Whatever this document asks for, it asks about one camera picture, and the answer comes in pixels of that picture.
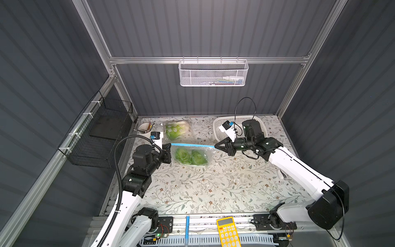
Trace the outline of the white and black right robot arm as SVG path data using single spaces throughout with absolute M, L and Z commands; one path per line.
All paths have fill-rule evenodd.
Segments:
M 237 137 L 234 122 L 225 121 L 219 130 L 227 135 L 215 144 L 215 148 L 234 156 L 237 151 L 252 151 L 256 157 L 277 166 L 281 172 L 295 180 L 311 196 L 306 203 L 280 203 L 270 210 L 262 223 L 281 230 L 291 222 L 313 222 L 322 229 L 330 230 L 344 221 L 349 210 L 349 186 L 343 182 L 321 175 L 294 156 L 280 141 L 266 137 L 255 119 L 242 123 L 244 137 Z

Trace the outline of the clear zip-top bag blue seal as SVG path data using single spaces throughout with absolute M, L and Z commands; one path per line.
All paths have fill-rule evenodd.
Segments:
M 210 145 L 171 144 L 172 161 L 186 166 L 207 166 L 214 161 L 217 149 Z

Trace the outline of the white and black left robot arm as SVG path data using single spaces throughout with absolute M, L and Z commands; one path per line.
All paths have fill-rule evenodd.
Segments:
M 143 139 L 149 144 L 140 145 L 135 149 L 134 164 L 122 177 L 117 162 L 117 150 L 123 142 L 131 138 Z M 129 229 L 126 227 L 151 185 L 153 173 L 159 169 L 162 163 L 171 163 L 171 144 L 154 142 L 141 135 L 130 135 L 116 144 L 114 163 L 118 181 L 117 201 L 91 246 L 136 247 L 147 233 L 157 229 L 157 210 L 143 208 L 137 213 L 132 226 Z

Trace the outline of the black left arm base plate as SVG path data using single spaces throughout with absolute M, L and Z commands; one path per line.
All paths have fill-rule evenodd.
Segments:
M 170 234 L 173 231 L 174 218 L 173 217 L 159 217 L 158 224 L 155 228 L 154 234 Z

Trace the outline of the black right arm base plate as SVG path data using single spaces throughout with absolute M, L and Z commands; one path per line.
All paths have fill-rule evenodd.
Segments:
M 250 221 L 256 227 L 257 231 L 269 230 L 296 230 L 297 225 L 295 222 L 284 222 L 280 219 L 277 213 L 254 214 L 253 219 Z

